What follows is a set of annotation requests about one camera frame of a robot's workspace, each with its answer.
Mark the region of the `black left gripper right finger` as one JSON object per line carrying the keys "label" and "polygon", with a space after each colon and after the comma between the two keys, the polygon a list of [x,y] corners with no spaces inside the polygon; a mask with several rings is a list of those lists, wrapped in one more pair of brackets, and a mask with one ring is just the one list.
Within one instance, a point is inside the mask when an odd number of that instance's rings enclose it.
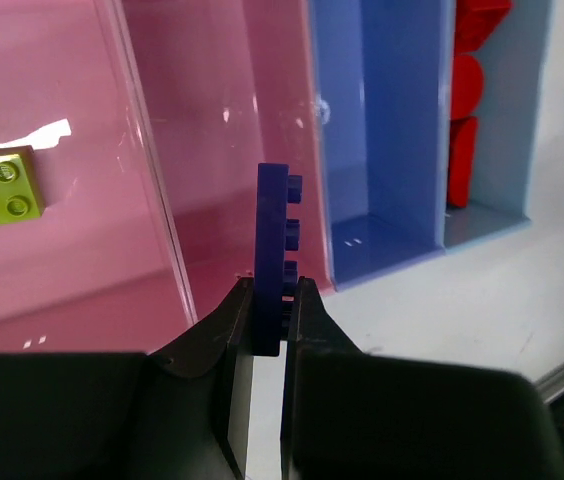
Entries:
{"label": "black left gripper right finger", "polygon": [[564,479],[534,385],[507,371],[373,356],[297,284],[281,424],[286,479]]}

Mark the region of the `green T-shaped lego assembly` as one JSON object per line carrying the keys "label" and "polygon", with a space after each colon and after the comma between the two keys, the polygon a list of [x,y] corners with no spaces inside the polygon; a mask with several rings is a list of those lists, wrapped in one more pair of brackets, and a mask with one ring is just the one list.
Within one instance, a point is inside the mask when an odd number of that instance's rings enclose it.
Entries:
{"label": "green T-shaped lego assembly", "polygon": [[46,204],[30,146],[0,148],[0,225],[42,216]]}

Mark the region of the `red rounded lego brick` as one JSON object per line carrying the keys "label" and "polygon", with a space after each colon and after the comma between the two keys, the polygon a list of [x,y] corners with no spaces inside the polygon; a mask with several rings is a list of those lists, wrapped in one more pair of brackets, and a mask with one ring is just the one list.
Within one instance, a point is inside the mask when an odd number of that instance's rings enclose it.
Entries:
{"label": "red rounded lego brick", "polygon": [[484,73],[479,61],[470,55],[456,55],[452,64],[450,118],[468,117],[477,108],[484,89]]}

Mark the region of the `small pink container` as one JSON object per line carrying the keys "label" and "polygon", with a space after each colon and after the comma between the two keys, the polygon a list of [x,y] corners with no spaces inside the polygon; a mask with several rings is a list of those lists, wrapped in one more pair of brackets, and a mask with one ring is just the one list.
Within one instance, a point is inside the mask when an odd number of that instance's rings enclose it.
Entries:
{"label": "small pink container", "polygon": [[123,5],[196,315],[254,266],[257,170],[289,166],[303,197],[293,259],[331,285],[317,101],[303,1]]}

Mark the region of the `small red lego brick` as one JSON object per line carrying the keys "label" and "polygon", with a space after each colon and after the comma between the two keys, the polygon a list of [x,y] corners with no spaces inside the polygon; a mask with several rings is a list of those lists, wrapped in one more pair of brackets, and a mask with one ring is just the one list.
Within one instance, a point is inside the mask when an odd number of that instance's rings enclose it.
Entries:
{"label": "small red lego brick", "polygon": [[512,9],[511,0],[457,0],[454,53],[477,51]]}

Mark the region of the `large pink container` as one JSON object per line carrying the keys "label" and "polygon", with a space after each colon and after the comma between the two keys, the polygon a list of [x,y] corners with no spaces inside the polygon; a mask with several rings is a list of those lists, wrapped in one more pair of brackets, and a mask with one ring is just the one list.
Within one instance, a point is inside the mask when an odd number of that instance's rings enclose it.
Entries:
{"label": "large pink container", "polygon": [[154,351],[193,324],[118,1],[0,1],[0,150],[45,204],[0,226],[0,352]]}

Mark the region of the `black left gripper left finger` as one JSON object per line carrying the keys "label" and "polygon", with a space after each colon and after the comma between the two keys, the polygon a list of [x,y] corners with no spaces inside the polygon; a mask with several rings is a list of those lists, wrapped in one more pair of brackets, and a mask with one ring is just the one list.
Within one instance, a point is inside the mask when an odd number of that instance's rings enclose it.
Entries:
{"label": "black left gripper left finger", "polygon": [[0,479],[243,478],[252,296],[151,354],[0,354]]}

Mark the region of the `dark blue lego plate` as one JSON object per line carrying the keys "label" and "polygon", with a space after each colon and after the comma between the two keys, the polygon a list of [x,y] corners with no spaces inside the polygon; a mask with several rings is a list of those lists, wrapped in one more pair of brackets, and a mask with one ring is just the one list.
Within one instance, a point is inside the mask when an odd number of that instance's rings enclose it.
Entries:
{"label": "dark blue lego plate", "polygon": [[299,249],[300,221],[287,215],[302,201],[303,179],[285,164],[258,165],[252,348],[275,357],[288,333],[298,282],[298,263],[286,254]]}

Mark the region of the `light blue container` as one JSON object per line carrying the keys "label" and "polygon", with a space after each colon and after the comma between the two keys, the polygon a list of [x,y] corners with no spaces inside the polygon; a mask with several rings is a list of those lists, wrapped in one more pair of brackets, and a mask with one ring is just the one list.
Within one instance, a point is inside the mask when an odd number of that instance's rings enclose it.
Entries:
{"label": "light blue container", "polygon": [[445,218],[448,250],[492,239],[529,223],[542,77],[551,1],[514,1],[476,52],[485,74],[469,204]]}

